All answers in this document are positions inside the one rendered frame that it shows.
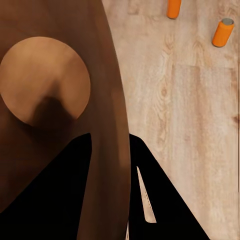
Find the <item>trash can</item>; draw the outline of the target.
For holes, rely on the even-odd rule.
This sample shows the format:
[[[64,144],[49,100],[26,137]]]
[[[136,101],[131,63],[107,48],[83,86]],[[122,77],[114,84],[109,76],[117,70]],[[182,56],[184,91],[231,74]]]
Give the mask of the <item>trash can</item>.
[[[87,133],[76,240],[126,240],[130,132],[102,0],[0,0],[0,214]]]

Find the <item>can of soda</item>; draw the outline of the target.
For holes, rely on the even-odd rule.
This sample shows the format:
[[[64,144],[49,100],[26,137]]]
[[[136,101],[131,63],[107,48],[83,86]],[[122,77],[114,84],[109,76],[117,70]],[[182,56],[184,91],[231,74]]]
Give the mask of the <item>can of soda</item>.
[[[230,35],[234,29],[235,21],[232,18],[223,18],[222,21],[219,22],[215,35],[213,37],[212,43],[216,47],[224,47]]]
[[[182,0],[169,0],[167,16],[170,19],[176,19],[179,16]]]

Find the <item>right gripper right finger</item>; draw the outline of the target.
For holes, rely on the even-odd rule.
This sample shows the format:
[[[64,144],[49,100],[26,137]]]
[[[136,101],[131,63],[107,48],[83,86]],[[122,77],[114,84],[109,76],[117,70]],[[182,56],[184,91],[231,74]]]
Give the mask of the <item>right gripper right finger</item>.
[[[144,141],[129,134],[129,240],[210,240]],[[139,167],[156,223],[145,219]]]

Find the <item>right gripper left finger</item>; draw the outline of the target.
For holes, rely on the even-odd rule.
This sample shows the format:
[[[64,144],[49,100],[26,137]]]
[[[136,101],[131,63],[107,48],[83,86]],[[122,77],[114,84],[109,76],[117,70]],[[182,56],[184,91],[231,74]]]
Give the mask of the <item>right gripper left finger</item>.
[[[76,240],[92,154],[73,139],[0,214],[0,240]]]

